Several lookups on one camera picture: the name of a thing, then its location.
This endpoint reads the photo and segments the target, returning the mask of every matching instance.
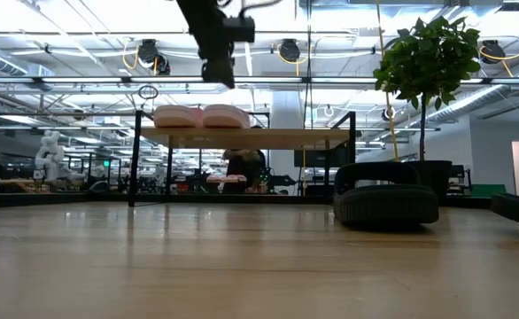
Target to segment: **wooden floor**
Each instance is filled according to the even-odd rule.
[[[378,232],[326,206],[2,208],[0,318],[519,319],[519,226],[464,209]]]

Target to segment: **ceiling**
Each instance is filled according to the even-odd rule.
[[[0,0],[0,55],[16,65],[41,65],[56,76],[152,75],[150,69],[139,65],[134,69],[127,68],[123,59],[133,65],[136,46],[143,39],[156,39],[159,50],[170,62],[171,75],[200,75],[202,62],[197,56],[198,47],[192,36],[187,34],[187,24],[175,1],[113,0],[112,7],[109,7],[109,2],[102,0],[41,0],[36,1],[40,12],[30,9],[22,1]],[[498,40],[508,56],[519,53],[519,12],[499,12],[500,7],[496,4],[500,1],[484,1],[487,5],[470,7],[444,7],[438,4],[439,1],[421,3],[427,4],[383,7],[385,43],[397,35],[398,29],[413,26],[417,18],[429,21],[442,14],[448,19],[468,16],[469,27],[481,31],[481,40]],[[233,1],[223,11],[228,16],[235,16],[240,9],[241,3]],[[296,1],[283,0],[274,6],[247,13],[256,23],[256,42],[236,44],[235,75],[306,75],[307,63],[296,67],[282,61],[277,54],[282,39],[292,38],[298,42],[301,59],[306,56],[308,35],[304,8],[297,6]],[[372,76],[381,59],[377,14],[373,5],[324,6],[318,3],[310,25],[314,31],[311,39],[314,47],[311,63],[313,76]],[[509,65],[513,71],[519,65],[519,58],[509,61]],[[478,77],[504,75],[502,64],[483,64],[483,72],[477,74]],[[0,85],[1,93],[23,103],[38,105],[40,96],[21,94],[25,93],[25,89]],[[204,106],[222,103],[249,111],[268,112],[276,107],[272,105],[272,93],[278,88],[248,85],[227,90],[217,84],[191,84],[189,88],[182,84],[168,84],[161,85],[159,89],[167,93],[146,103],[146,108],[169,104]],[[302,97],[300,103],[305,103],[304,86],[285,89],[297,91]],[[42,93],[46,103],[52,104],[52,112],[76,109],[124,112],[132,111],[134,105],[139,107],[144,102],[136,95],[132,95],[132,100],[118,92],[73,94],[59,100],[61,94]],[[359,125],[381,126],[385,123],[381,118],[385,105],[385,95],[373,90],[315,88],[314,125],[327,127],[342,113],[356,111]],[[414,114],[414,110],[407,108],[404,101],[393,99],[392,105],[402,116],[410,118]],[[501,107],[506,106],[503,103],[490,105],[491,110]],[[501,116],[519,121],[519,115],[512,115],[515,112],[519,113],[513,111]],[[307,124],[310,125],[310,109],[307,109],[307,114]],[[132,120],[122,119],[126,123]]]

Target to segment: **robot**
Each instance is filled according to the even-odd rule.
[[[41,148],[35,155],[34,180],[52,182],[59,178],[59,164],[65,157],[63,146],[58,145],[60,136],[57,131],[45,131]]]

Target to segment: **shelf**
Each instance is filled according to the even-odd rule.
[[[345,129],[142,128],[142,136],[174,148],[324,150],[349,139]]]

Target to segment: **black metal frame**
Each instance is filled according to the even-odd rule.
[[[267,116],[267,125],[268,127],[271,126],[271,120],[269,118],[269,113],[248,113],[251,116],[254,115],[265,115]],[[281,204],[283,202],[289,202],[293,204],[297,203],[316,203],[316,204],[324,204],[329,202],[331,198],[331,193],[325,193],[325,196],[319,199],[298,199],[301,198],[300,196],[297,197],[283,197],[283,196],[269,196],[269,195],[263,195],[261,196],[262,199],[259,199],[258,196],[238,196],[238,195],[171,195],[171,185],[173,181],[171,181],[172,172],[173,169],[171,167],[173,166],[173,149],[171,145],[174,144],[174,136],[169,137],[169,143],[168,143],[168,152],[167,152],[167,177],[166,177],[166,183],[165,183],[165,197],[161,195],[145,195],[145,194],[137,194],[137,169],[139,165],[139,146],[141,141],[141,132],[142,132],[142,119],[143,117],[147,117],[150,120],[153,120],[153,117],[149,115],[148,113],[137,110],[136,111],[136,126],[134,128],[134,150],[132,152],[132,161],[131,161],[131,167],[130,167],[130,182],[129,182],[129,192],[128,192],[128,206],[135,207],[136,206],[136,199],[139,198],[153,198],[151,201],[155,202],[180,202],[180,201],[189,201],[189,202],[226,202],[226,203],[234,203],[234,202],[251,202],[251,201],[258,201],[262,203],[277,203]],[[347,115],[345,115],[340,121],[338,121],[337,124],[335,124],[331,129],[339,129],[339,126],[344,123],[345,121],[350,121],[350,134],[349,134],[349,141],[352,141],[349,143],[349,162],[354,163],[356,161],[356,147],[355,147],[355,140],[356,140],[356,112],[349,112]],[[325,188],[329,187],[329,170],[330,170],[330,155],[332,153],[332,150],[329,148],[329,141],[325,141],[325,172],[324,172],[324,185]],[[202,150],[199,151],[198,156],[198,162],[199,162],[199,168],[201,163],[201,157],[202,157]]]

